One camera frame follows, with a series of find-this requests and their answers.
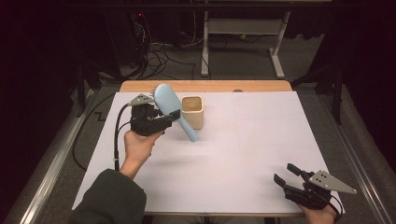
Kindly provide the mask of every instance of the brush handle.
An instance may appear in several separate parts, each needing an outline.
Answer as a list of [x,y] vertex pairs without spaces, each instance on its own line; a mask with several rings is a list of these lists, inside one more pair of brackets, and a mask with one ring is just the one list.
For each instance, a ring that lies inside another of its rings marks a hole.
[[186,132],[187,136],[190,138],[192,142],[195,142],[199,139],[197,132],[190,126],[190,124],[183,118],[183,115],[180,115],[180,119],[177,120],[181,127]]

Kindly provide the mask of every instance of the light blue brush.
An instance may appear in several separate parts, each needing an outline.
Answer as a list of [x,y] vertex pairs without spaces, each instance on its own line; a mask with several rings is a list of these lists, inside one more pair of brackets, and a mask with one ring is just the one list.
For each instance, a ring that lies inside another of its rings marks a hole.
[[192,142],[199,139],[197,132],[184,119],[183,114],[181,113],[181,102],[169,85],[161,84],[155,89],[154,101],[164,115],[180,110],[180,119],[177,119],[177,121],[184,129],[184,132],[186,132]]

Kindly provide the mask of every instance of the dark background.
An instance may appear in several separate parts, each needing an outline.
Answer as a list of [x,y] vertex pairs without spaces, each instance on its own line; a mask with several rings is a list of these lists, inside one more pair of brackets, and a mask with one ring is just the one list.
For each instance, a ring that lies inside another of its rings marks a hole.
[[[390,0],[367,1],[367,4],[362,9],[335,14],[314,9],[292,11],[286,37],[303,34],[309,39],[326,34],[311,69],[337,58],[346,86],[369,132],[396,170],[392,157],[396,148],[396,29],[393,24],[396,17],[392,12],[395,8]],[[111,67],[117,73],[114,67],[119,59],[112,51],[117,43],[111,42],[109,30],[102,27],[106,15],[95,14],[91,18],[84,15],[85,23],[81,22],[79,28],[83,27],[85,33],[71,35],[68,17],[60,2],[2,1],[0,10],[2,221],[73,105],[69,93],[76,87],[81,57],[96,63],[98,66],[93,67],[96,72]],[[238,17],[267,18],[278,13],[271,10],[260,15],[240,12]],[[230,14],[218,13],[217,16]],[[197,21],[202,21],[202,17],[202,13],[197,13]],[[176,46],[180,43],[179,31],[193,33],[191,16],[183,12],[148,12],[148,19],[154,33]],[[197,34],[202,36],[202,24],[198,22],[197,27]],[[89,36],[90,31],[102,35]],[[123,36],[132,34],[125,31]],[[98,42],[93,41],[88,48],[87,41],[95,38],[99,38]],[[128,50],[124,54],[126,59],[133,60],[133,57]]]

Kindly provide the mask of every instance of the gray floor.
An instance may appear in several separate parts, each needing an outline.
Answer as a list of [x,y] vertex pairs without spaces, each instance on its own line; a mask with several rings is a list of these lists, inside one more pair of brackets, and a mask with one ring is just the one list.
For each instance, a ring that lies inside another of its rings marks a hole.
[[[263,37],[252,43],[229,39],[226,48],[222,49],[225,46],[224,39],[214,36],[209,43],[213,47],[209,54],[211,78],[276,79],[268,54],[268,48],[272,47],[275,41],[273,36]],[[283,41],[279,59],[287,81],[305,75],[320,41],[321,38],[303,40],[301,37]],[[168,61],[163,74],[151,79],[191,79],[191,76],[194,79],[208,79],[208,77],[200,76],[200,47],[181,49],[166,47],[166,52],[170,58],[183,62],[183,64]],[[194,70],[192,70],[192,63],[196,64]],[[158,62],[152,60],[150,64],[155,65]],[[94,92],[89,97],[92,105],[97,105],[110,96],[94,112],[101,112],[102,118],[105,118],[111,105],[111,94],[119,87],[120,83],[107,82],[101,90]],[[346,213],[339,223],[392,223],[392,220],[396,220],[395,215],[390,213],[396,210],[396,176],[379,152],[371,135],[368,134],[349,97],[347,88],[343,88],[341,108],[343,125],[339,126],[333,122],[331,116],[329,107],[331,96],[316,95],[313,87],[315,87],[315,83],[303,84],[295,90],[299,94],[323,158],[332,175],[345,180],[348,185],[359,191],[357,195],[340,194]],[[73,125],[78,120],[75,116],[77,110],[78,107],[75,106],[37,166],[29,184],[14,205],[5,223],[21,222],[43,177],[51,167],[53,159],[68,141],[70,133],[73,132]],[[104,125],[104,122],[98,118],[99,114],[94,113],[87,119],[76,142],[76,156],[84,166],[89,163]],[[84,172],[76,166],[70,154],[62,167],[53,188],[49,188],[52,189],[51,194],[45,198],[43,209],[38,214],[35,223],[66,223]],[[281,223],[305,222],[303,218],[281,218]]]

